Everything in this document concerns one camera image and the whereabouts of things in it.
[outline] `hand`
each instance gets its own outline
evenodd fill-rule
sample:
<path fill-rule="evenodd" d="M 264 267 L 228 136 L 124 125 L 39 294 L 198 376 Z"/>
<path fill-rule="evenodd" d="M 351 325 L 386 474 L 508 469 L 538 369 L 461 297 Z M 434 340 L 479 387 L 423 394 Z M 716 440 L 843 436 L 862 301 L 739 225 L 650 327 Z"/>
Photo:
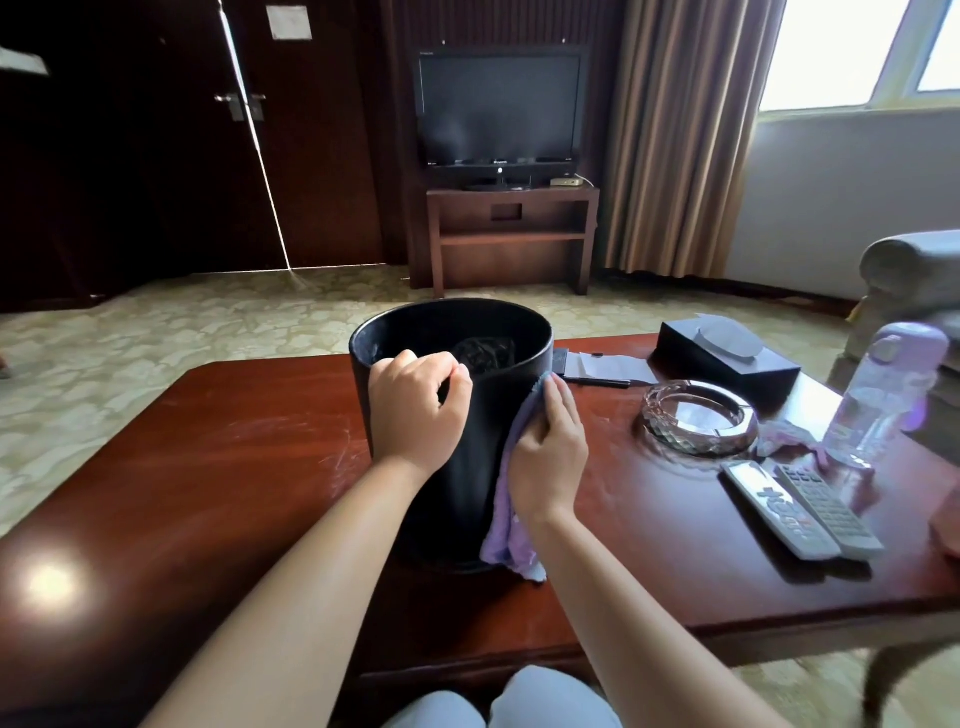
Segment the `hand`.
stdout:
<path fill-rule="evenodd" d="M 554 515 L 573 515 L 589 450 L 577 404 L 566 382 L 550 375 L 543 383 L 545 415 L 520 437 L 510 458 L 508 481 L 514 509 L 524 524 Z"/>
<path fill-rule="evenodd" d="M 437 397 L 450 379 L 443 406 Z M 370 370 L 373 462 L 413 466 L 418 488 L 438 471 L 460 442 L 470 410 L 473 381 L 448 352 L 422 358 L 407 350 Z"/>

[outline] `trash can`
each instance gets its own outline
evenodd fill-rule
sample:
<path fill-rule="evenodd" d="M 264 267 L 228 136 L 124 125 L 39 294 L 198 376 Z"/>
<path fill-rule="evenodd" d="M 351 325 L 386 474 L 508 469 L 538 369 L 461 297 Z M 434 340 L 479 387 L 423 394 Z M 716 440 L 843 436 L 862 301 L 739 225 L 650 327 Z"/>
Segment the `trash can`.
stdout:
<path fill-rule="evenodd" d="M 492 299 L 411 303 L 370 319 L 350 337 L 349 352 L 371 454 L 370 369 L 405 349 L 417 356 L 453 352 L 470 369 L 473 394 L 460 445 L 415 498 L 398 546 L 431 566 L 483 569 L 480 545 L 490 529 L 500 457 L 520 405 L 550 370 L 553 328 L 536 311 Z"/>

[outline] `white remote control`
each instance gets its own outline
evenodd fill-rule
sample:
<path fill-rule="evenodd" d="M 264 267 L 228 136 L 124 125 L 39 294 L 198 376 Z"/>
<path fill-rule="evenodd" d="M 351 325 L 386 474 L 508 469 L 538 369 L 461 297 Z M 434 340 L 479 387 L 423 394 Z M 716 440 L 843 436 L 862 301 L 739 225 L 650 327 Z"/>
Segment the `white remote control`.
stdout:
<path fill-rule="evenodd" d="M 883 553 L 879 539 L 814 471 L 777 465 L 776 478 L 829 532 L 845 559 L 868 561 Z"/>
<path fill-rule="evenodd" d="M 745 460 L 722 467 L 798 559 L 826 561 L 841 555 L 840 546 L 827 530 L 758 463 Z"/>

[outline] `beige curtain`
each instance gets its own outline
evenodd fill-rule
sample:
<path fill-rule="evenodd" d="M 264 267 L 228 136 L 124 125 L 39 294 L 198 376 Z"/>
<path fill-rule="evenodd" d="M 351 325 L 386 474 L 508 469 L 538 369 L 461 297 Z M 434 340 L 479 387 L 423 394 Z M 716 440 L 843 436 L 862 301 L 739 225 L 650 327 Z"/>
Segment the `beige curtain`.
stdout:
<path fill-rule="evenodd" d="M 723 276 L 786 0 L 628 0 L 600 210 L 605 268 Z"/>

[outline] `tv stand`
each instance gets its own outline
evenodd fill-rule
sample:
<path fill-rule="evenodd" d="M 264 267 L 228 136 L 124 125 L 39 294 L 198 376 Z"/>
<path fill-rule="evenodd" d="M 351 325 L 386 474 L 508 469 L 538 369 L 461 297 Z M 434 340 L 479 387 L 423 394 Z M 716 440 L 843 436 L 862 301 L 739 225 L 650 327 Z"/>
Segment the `tv stand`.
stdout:
<path fill-rule="evenodd" d="M 538 187 L 522 191 L 426 193 L 435 298 L 446 287 L 566 281 L 585 296 L 600 190 Z"/>
<path fill-rule="evenodd" d="M 496 182 L 468 184 L 465 190 L 467 192 L 523 192 L 532 188 L 533 185 L 531 183 L 521 182 L 514 184 L 507 182 L 507 178 L 503 176 L 503 167 L 498 167 L 496 170 Z"/>
<path fill-rule="evenodd" d="M 525 192 L 528 189 L 533 189 L 533 187 L 529 184 L 506 184 L 504 182 L 468 184 L 465 187 L 467 192 Z"/>

